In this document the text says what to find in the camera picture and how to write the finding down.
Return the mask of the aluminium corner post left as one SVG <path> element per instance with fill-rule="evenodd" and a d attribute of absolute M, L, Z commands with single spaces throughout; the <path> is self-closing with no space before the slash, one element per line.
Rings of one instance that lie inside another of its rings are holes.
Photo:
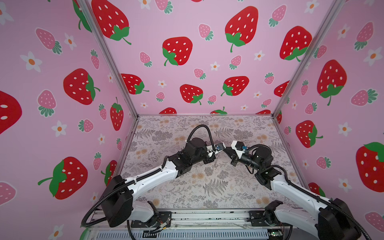
<path fill-rule="evenodd" d="M 91 4 L 89 1 L 83 1 L 83 0 L 80 0 L 79 1 L 79 4 L 83 10 L 83 13 L 84 13 L 84 16 L 88 22 L 88 24 L 90 25 L 92 31 L 93 31 L 93 35 L 95 36 L 96 38 L 96 41 L 104 55 L 104 58 L 108 64 L 108 67 L 113 75 L 113 77 L 115 78 L 115 81 L 117 82 L 117 85 L 119 87 L 119 90 L 121 92 L 121 94 L 123 95 L 123 98 L 125 99 L 125 102 L 127 103 L 131 113 L 132 113 L 132 116 L 135 120 L 138 119 L 139 115 L 134 107 L 134 104 L 130 98 L 130 94 L 126 88 L 126 85 L 124 83 L 124 80 L 117 68 L 117 65 L 113 59 L 113 56 L 111 54 L 111 51 L 109 50 L 107 44 L 106 44 L 106 41 L 104 39 L 104 35 L 102 34 L 100 28 L 99 28 L 99 25 L 97 23 L 97 20 L 95 18 L 95 15 L 93 14 L 92 12 L 92 8 L 91 8 Z"/>

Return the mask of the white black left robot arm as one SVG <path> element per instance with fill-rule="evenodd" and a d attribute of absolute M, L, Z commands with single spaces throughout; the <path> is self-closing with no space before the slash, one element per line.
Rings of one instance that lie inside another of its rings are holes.
<path fill-rule="evenodd" d="M 155 204 L 135 200 L 147 191 L 172 181 L 186 173 L 192 166 L 203 162 L 208 164 L 216 159 L 216 154 L 224 150 L 225 144 L 207 146 L 200 138 L 187 141 L 186 146 L 176 154 L 165 157 L 162 165 L 141 175 L 123 179 L 122 176 L 112 178 L 102 197 L 101 203 L 106 221 L 111 228 L 126 221 L 139 221 L 147 227 L 161 225 L 163 220 Z"/>

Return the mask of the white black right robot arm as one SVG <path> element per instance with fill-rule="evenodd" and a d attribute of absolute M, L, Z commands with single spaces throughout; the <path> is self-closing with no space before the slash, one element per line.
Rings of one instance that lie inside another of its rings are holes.
<path fill-rule="evenodd" d="M 272 150 L 265 145 L 246 147 L 233 142 L 224 152 L 231 164 L 250 167 L 260 185 L 277 192 L 300 209 L 292 209 L 281 201 L 274 201 L 265 208 L 265 221 L 270 224 L 286 223 L 310 233 L 319 240 L 370 239 L 367 231 L 355 220 L 348 205 L 340 199 L 330 200 L 294 184 L 288 172 L 272 163 Z"/>

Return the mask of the aluminium corner post right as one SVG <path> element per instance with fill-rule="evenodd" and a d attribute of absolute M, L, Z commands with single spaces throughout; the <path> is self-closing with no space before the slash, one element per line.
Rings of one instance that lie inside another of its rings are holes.
<path fill-rule="evenodd" d="M 308 48 L 308 50 L 305 52 L 304 57 L 302 58 L 301 62 L 299 63 L 296 71 L 294 72 L 281 100 L 279 101 L 274 113 L 272 114 L 273 120 L 277 120 L 278 113 L 282 110 L 285 102 L 287 101 L 288 97 L 290 96 L 291 92 L 295 88 L 295 85 L 297 84 L 298 80 L 306 70 L 307 64 L 311 61 L 313 58 L 313 54 L 315 50 L 317 49 L 318 45 L 322 42 L 324 37 L 327 35 L 327 32 L 329 31 L 330 27 L 332 26 L 333 22 L 337 18 L 339 12 L 343 8 L 343 5 L 345 4 L 345 1 L 342 0 L 336 0 L 333 1 L 329 10 L 327 11 L 327 14 L 325 15 L 323 21 L 321 22 L 318 31 L 316 32 L 315 36 L 313 37 L 313 40 Z"/>

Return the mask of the aluminium corner post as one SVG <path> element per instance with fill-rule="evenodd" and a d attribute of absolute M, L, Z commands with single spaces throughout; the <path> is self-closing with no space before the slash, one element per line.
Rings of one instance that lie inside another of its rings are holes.
<path fill-rule="evenodd" d="M 327 35 L 327 32 L 329 31 L 330 27 L 332 26 L 333 22 L 337 18 L 339 12 L 343 8 L 343 5 L 345 4 L 345 1 L 342 0 L 336 0 L 333 1 L 329 10 L 327 11 L 327 14 L 325 15 L 323 21 L 321 22 L 318 31 L 316 32 L 315 36 L 313 37 L 313 40 L 308 48 L 308 50 L 305 52 L 304 57 L 302 58 L 301 62 L 299 63 L 296 71 L 294 72 L 281 100 L 279 101 L 274 113 L 272 114 L 273 120 L 277 120 L 278 113 L 282 110 L 285 102 L 287 101 L 288 97 L 290 96 L 291 92 L 295 88 L 295 85 L 297 84 L 298 80 L 306 70 L 307 64 L 311 61 L 313 58 L 313 54 L 315 50 L 317 49 L 318 45 L 322 42 L 324 37 Z"/>
<path fill-rule="evenodd" d="M 111 51 L 109 50 L 107 44 L 106 44 L 106 41 L 104 39 L 104 35 L 102 34 L 100 28 L 99 28 L 99 25 L 97 23 L 97 20 L 95 18 L 95 15 L 93 14 L 92 12 L 92 8 L 91 8 L 91 4 L 89 1 L 83 1 L 83 0 L 80 0 L 79 1 L 79 4 L 83 10 L 83 13 L 84 13 L 84 16 L 88 22 L 88 24 L 90 25 L 92 31 L 93 31 L 93 35 L 95 36 L 96 38 L 96 41 L 104 55 L 104 58 L 108 64 L 108 67 L 113 75 L 113 77 L 115 78 L 115 81 L 117 82 L 117 85 L 119 87 L 119 90 L 121 92 L 121 94 L 123 95 L 123 98 L 125 99 L 125 102 L 127 103 L 131 113 L 132 113 L 132 116 L 135 120 L 138 119 L 139 115 L 134 107 L 134 104 L 130 98 L 130 94 L 126 88 L 126 85 L 124 83 L 124 80 L 117 68 L 117 65 L 113 59 L 113 56 L 111 54 Z"/>

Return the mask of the aluminium front rail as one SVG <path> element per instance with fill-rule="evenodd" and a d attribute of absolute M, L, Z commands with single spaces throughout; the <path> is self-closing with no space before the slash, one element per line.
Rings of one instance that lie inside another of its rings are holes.
<path fill-rule="evenodd" d="M 250 224 L 253 227 L 274 227 L 292 225 L 312 235 L 317 235 L 325 219 L 319 212 L 311 215 L 302 209 L 294 209 L 288 205 L 267 207 L 265 209 L 186 209 L 159 211 L 151 205 L 138 204 L 126 211 L 119 211 L 112 216 L 113 222 L 107 220 L 107 214 L 96 212 L 93 220 L 84 225 L 85 228 L 115 228 L 133 221 L 142 228 L 156 228 L 161 224 L 168 227 L 218 227 L 241 226 Z"/>

